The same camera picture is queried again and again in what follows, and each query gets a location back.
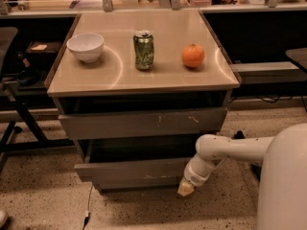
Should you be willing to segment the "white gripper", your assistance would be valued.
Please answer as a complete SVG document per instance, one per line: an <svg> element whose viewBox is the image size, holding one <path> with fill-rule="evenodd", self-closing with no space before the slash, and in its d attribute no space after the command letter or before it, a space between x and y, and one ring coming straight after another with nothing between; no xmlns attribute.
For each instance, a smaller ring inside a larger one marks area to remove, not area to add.
<svg viewBox="0 0 307 230"><path fill-rule="evenodd" d="M180 196L188 196L194 192L195 187L202 186L207 180L208 176L198 175L191 165L187 164L184 169L183 178L178 185L177 193Z"/></svg>

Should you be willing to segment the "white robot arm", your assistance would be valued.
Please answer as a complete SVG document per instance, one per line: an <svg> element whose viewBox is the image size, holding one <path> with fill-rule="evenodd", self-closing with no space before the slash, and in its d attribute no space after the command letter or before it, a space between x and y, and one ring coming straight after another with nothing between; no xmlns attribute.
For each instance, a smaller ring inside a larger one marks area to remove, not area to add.
<svg viewBox="0 0 307 230"><path fill-rule="evenodd" d="M261 168L257 230L307 230L307 124L273 137L202 135L177 192L192 194L228 158Z"/></svg>

